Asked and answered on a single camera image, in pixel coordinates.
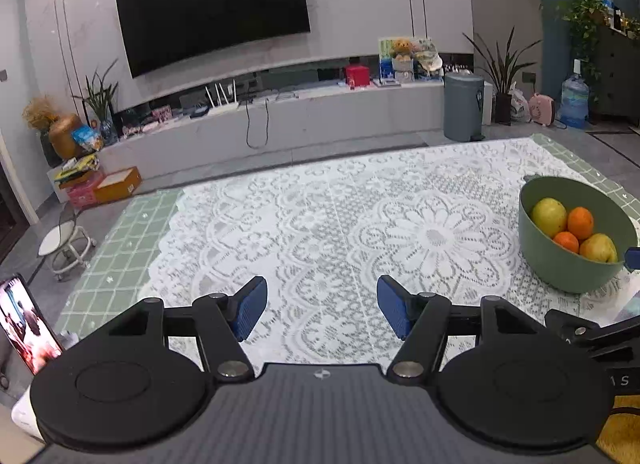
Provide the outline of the green yellow apple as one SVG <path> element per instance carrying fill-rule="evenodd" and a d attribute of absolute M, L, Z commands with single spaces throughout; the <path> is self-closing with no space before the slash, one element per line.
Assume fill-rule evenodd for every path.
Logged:
<path fill-rule="evenodd" d="M 603 263 L 618 262 L 617 249 L 606 234 L 594 233 L 580 244 L 579 254 L 591 261 Z"/>

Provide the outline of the orange mandarin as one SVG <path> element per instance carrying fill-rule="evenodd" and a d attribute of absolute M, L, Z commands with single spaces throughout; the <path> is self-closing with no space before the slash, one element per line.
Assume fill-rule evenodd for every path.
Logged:
<path fill-rule="evenodd" d="M 570 231 L 562 231 L 555 234 L 555 236 L 553 236 L 553 242 L 574 254 L 579 253 L 580 242 L 573 233 L 570 233 Z"/>
<path fill-rule="evenodd" d="M 594 218 L 585 207 L 576 207 L 567 216 L 567 231 L 572 233 L 579 242 L 589 239 L 593 235 Z"/>

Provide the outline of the red green apple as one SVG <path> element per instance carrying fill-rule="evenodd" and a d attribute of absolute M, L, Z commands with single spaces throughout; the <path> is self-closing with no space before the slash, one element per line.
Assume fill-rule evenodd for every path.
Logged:
<path fill-rule="evenodd" d="M 541 199 L 530 212 L 530 219 L 544 235 L 552 239 L 564 232 L 567 224 L 567 211 L 555 198 Z"/>

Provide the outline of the green colander bowl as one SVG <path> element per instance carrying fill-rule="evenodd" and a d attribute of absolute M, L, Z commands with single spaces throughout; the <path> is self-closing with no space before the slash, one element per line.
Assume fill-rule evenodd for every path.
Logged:
<path fill-rule="evenodd" d="M 639 228 L 611 197 L 570 178 L 525 178 L 518 240 L 538 279 L 568 294 L 590 293 L 639 269 Z"/>

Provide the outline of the dark cabinet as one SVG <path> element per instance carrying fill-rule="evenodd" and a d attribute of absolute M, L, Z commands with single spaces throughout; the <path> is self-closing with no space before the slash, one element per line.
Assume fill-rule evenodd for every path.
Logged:
<path fill-rule="evenodd" d="M 591 88 L 591 117 L 639 126 L 639 42 L 608 27 L 598 28 L 594 64 L 600 78 Z"/>

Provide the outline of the blue water jug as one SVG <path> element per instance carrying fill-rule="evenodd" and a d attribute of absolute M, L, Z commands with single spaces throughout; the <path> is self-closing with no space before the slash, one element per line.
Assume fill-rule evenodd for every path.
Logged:
<path fill-rule="evenodd" d="M 585 129 L 589 115 L 589 86 L 582 79 L 582 61 L 574 60 L 573 72 L 562 83 L 560 120 L 567 127 Z"/>

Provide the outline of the white swivel stool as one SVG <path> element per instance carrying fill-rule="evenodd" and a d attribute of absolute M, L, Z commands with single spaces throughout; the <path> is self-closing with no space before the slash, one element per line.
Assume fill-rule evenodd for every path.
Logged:
<path fill-rule="evenodd" d="M 78 223 L 78 211 L 67 202 L 58 217 L 58 224 L 41 240 L 38 257 L 61 282 L 76 268 L 88 268 L 88 257 L 94 247 L 96 240 Z"/>

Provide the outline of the orange cardboard box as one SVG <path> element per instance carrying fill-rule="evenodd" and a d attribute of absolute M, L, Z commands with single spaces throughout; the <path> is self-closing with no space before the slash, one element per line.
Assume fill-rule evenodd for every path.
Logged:
<path fill-rule="evenodd" d="M 134 194 L 141 182 L 138 168 L 131 167 L 106 176 L 93 194 L 98 204 L 117 202 Z"/>

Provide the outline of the pink small heater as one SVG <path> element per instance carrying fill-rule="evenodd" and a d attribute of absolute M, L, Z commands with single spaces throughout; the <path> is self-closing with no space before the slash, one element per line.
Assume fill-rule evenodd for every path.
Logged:
<path fill-rule="evenodd" d="M 550 127 L 554 121 L 554 100 L 548 95 L 534 93 L 528 101 L 529 114 L 533 122 Z"/>

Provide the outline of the white plastic bag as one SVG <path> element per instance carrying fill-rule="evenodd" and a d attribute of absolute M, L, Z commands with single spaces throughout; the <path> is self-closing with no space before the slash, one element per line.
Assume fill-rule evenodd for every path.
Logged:
<path fill-rule="evenodd" d="M 520 123 L 529 123 L 530 110 L 527 98 L 522 90 L 518 89 L 518 83 L 514 83 L 510 86 L 509 95 L 511 97 L 510 116 L 513 121 L 519 121 Z"/>

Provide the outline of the white marble tv console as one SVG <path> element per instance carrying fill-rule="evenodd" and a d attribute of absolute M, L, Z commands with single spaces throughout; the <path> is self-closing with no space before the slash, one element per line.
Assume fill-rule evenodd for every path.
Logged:
<path fill-rule="evenodd" d="M 106 172 L 137 167 L 151 179 L 253 155 L 440 130 L 444 105 L 441 81 L 285 91 L 241 103 L 234 112 L 177 120 L 108 146 L 98 157 Z"/>

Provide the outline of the smartphone with lit screen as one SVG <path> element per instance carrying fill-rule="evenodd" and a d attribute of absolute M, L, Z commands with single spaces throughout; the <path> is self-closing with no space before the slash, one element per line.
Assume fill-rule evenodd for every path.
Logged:
<path fill-rule="evenodd" d="M 0 321 L 6 338 L 32 375 L 62 354 L 62 345 L 19 274 L 1 282 Z"/>

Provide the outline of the white wifi router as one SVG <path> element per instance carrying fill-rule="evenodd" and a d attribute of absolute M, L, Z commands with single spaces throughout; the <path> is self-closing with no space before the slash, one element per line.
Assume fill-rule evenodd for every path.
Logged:
<path fill-rule="evenodd" d="M 230 83 L 214 82 L 206 84 L 205 93 L 209 103 L 208 116 L 234 112 L 240 107 L 234 79 Z"/>

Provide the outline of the grey pedal trash bin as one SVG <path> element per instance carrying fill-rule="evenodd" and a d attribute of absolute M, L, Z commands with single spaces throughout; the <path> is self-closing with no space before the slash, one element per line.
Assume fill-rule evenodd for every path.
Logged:
<path fill-rule="evenodd" d="M 444 135 L 457 142 L 484 139 L 484 79 L 472 72 L 447 72 L 444 77 Z"/>

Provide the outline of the potted plant by bin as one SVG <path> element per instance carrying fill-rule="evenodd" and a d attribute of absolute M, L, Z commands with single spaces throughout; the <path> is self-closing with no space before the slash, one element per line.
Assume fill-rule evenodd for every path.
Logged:
<path fill-rule="evenodd" d="M 515 76 L 521 70 L 535 65 L 535 62 L 522 62 L 522 55 L 541 44 L 542 40 L 538 39 L 524 46 L 522 49 L 513 48 L 515 27 L 511 28 L 506 44 L 500 48 L 500 44 L 496 43 L 493 48 L 488 46 L 484 38 L 477 34 L 470 37 L 462 34 L 464 39 L 469 42 L 473 49 L 480 54 L 480 58 L 484 60 L 484 65 L 478 66 L 482 72 L 487 74 L 492 81 L 495 89 L 495 103 L 492 110 L 492 121 L 498 125 L 510 126 L 512 95 L 510 93 L 511 84 L 515 80 Z"/>

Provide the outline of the golden vase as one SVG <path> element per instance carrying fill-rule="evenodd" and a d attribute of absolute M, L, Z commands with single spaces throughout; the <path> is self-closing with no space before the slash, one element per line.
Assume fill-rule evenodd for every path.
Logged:
<path fill-rule="evenodd" d="M 73 139 L 73 132 L 81 127 L 76 114 L 61 115 L 49 128 L 49 141 L 63 161 L 68 161 L 82 153 L 81 147 Z"/>

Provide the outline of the red box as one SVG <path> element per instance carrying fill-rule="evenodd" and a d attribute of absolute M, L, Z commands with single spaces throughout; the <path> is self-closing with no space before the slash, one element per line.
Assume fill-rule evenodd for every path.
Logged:
<path fill-rule="evenodd" d="M 371 83 L 368 66 L 361 64 L 349 64 L 345 67 L 345 82 L 350 90 L 369 86 Z"/>

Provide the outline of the leafy plant on cabinet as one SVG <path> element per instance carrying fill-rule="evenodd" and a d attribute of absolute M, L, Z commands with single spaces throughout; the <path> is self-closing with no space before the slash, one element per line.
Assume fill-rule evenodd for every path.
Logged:
<path fill-rule="evenodd" d="M 608 22 L 608 12 L 602 0 L 565 0 L 558 5 L 562 21 L 568 26 L 570 56 L 580 60 L 585 82 L 594 88 L 601 74 L 596 65 L 599 29 Z"/>

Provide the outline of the green plant in vase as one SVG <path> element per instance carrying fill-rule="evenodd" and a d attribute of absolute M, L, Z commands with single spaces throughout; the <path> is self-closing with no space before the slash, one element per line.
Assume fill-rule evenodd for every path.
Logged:
<path fill-rule="evenodd" d="M 75 100 L 87 105 L 98 120 L 98 129 L 102 135 L 105 146 L 117 142 L 118 134 L 113 121 L 113 98 L 118 88 L 118 83 L 106 83 L 106 77 L 117 64 L 117 58 L 108 65 L 103 74 L 97 70 L 91 79 L 85 77 L 85 84 L 78 94 L 73 94 Z"/>

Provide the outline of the teddy bear toy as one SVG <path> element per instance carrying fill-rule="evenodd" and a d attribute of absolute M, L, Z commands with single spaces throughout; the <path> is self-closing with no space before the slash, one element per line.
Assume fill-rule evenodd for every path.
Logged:
<path fill-rule="evenodd" d="M 409 62 L 413 59 L 413 43 L 408 38 L 397 38 L 390 42 L 390 56 L 397 62 Z"/>

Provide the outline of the black wall television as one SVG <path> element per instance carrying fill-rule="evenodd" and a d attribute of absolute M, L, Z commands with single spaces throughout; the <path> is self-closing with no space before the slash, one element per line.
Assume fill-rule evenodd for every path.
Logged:
<path fill-rule="evenodd" d="M 306 0 L 116 0 L 132 77 L 246 42 L 310 31 Z"/>

